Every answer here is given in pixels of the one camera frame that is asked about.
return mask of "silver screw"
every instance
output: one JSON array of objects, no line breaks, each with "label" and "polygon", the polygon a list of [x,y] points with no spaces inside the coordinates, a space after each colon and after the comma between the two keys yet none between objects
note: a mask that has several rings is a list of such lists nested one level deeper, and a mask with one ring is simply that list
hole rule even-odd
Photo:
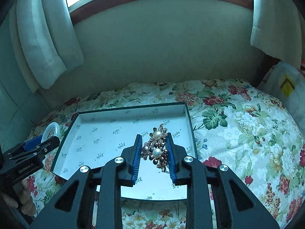
[{"label": "silver screw", "polygon": [[86,173],[88,170],[89,170],[89,167],[86,166],[86,165],[82,166],[82,167],[79,169],[79,171],[82,172],[82,173]]},{"label": "silver screw", "polygon": [[117,164],[120,164],[124,161],[124,158],[122,157],[117,157],[115,160],[114,160]]},{"label": "silver screw", "polygon": [[225,164],[222,164],[222,165],[219,166],[219,169],[220,169],[221,171],[227,171],[227,170],[229,169],[229,167],[226,166]]},{"label": "silver screw", "polygon": [[184,161],[187,162],[187,163],[191,163],[191,162],[193,162],[193,158],[190,157],[190,156],[187,156],[187,157],[184,158]]}]

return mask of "bed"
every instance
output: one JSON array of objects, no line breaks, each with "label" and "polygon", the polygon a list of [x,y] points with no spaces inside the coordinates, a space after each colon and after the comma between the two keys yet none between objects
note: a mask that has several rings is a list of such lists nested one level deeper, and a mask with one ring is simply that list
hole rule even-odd
[{"label": "bed", "polygon": [[[305,140],[282,103],[246,81],[130,84],[72,98],[40,121],[28,140],[41,135],[53,121],[60,125],[63,138],[80,111],[168,102],[187,103],[199,160],[212,167],[228,165],[284,228],[304,200]],[[65,182],[50,172],[56,151],[46,155],[43,169],[27,178],[37,213]],[[216,228],[211,190],[210,201]],[[122,199],[121,203],[124,229],[185,228],[186,201]]]}]

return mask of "pearl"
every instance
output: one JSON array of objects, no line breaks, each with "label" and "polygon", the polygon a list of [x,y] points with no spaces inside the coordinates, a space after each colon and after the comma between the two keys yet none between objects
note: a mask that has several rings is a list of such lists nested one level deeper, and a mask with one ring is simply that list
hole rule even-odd
[{"label": "pearl", "polygon": [[155,140],[160,140],[160,139],[162,139],[162,133],[160,131],[156,131],[153,134],[153,137],[154,137]]},{"label": "pearl", "polygon": [[149,147],[148,146],[143,146],[142,147],[142,153],[147,153],[149,151]]},{"label": "pearl", "polygon": [[159,148],[155,148],[155,149],[153,150],[152,155],[153,155],[155,158],[159,158],[159,157],[161,157],[162,152],[161,152],[161,150],[160,150]]}]

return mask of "wall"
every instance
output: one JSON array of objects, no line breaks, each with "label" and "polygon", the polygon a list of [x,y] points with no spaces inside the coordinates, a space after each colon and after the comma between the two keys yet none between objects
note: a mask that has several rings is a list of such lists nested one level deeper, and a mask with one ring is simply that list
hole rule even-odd
[{"label": "wall", "polygon": [[139,0],[75,25],[85,56],[45,94],[50,103],[133,82],[245,78],[264,53],[250,46],[253,11],[218,0]]},{"label": "wall", "polygon": [[50,109],[31,93],[15,59],[9,18],[0,27],[0,144],[6,151],[25,141]]}]

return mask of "beige wall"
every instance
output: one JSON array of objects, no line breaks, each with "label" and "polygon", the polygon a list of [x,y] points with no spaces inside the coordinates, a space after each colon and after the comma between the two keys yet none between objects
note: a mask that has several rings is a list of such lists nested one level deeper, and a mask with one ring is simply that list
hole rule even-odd
[{"label": "beige wall", "polygon": [[253,11],[217,0],[139,0],[75,25],[82,66],[51,87],[49,104],[133,82],[245,78],[264,53],[250,46]]}]

